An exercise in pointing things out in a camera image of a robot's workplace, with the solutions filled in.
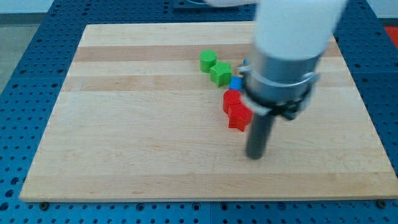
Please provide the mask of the silver cylindrical wrist flange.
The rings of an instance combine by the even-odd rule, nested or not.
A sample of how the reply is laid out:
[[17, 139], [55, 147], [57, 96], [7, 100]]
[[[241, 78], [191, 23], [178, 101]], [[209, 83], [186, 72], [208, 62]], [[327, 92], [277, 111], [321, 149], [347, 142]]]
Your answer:
[[301, 59], [272, 56], [254, 45], [248, 63], [239, 66], [244, 73], [243, 103], [256, 115], [282, 116], [293, 120], [309, 104], [320, 55]]

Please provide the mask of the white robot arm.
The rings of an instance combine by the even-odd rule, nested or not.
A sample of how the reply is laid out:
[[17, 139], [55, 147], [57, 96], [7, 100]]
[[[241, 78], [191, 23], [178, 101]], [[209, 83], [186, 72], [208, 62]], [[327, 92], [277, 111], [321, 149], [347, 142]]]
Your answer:
[[347, 0], [260, 0], [243, 74], [243, 103], [253, 111], [246, 155], [260, 159], [276, 117], [293, 120], [310, 103], [317, 63]]

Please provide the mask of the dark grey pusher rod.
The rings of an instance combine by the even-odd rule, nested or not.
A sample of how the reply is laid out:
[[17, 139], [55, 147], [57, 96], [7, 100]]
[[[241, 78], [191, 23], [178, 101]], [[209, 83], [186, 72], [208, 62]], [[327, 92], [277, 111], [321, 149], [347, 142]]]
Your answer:
[[272, 114], [254, 114], [245, 148], [248, 158], [257, 160], [263, 156], [274, 120], [275, 116]]

